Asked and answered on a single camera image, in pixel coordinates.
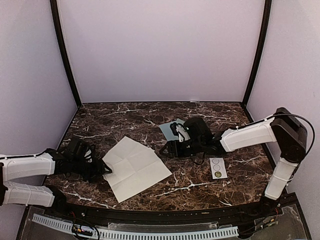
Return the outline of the white letter sheet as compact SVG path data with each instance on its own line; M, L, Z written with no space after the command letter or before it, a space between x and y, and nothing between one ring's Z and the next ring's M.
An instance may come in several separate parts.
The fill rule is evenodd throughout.
M109 183L118 203L143 192L172 175L155 151L125 136L102 158L112 173Z

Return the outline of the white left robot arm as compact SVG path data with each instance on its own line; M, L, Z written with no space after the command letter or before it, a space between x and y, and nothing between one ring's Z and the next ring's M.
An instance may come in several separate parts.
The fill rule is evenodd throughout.
M66 196L55 186L34 186L16 183L15 179L32 176L77 174L85 182L111 174L113 171L95 157L92 146L83 150L65 149L59 152L48 148L33 155L2 155L0 157L0 204L33 205L51 208L60 218L71 213Z

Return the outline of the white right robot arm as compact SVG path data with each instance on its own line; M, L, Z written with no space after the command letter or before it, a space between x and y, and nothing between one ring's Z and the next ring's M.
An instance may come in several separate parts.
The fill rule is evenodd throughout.
M274 210L274 201L311 150L307 145L308 131L302 121L303 117L279 107L274 114L259 121L213 133L203 118L193 117L183 124L170 124L172 134L178 139L167 141L159 153L168 158L187 158L198 153L220 157L250 146L277 143L279 161L265 188L265 198L255 205L255 213L266 217Z

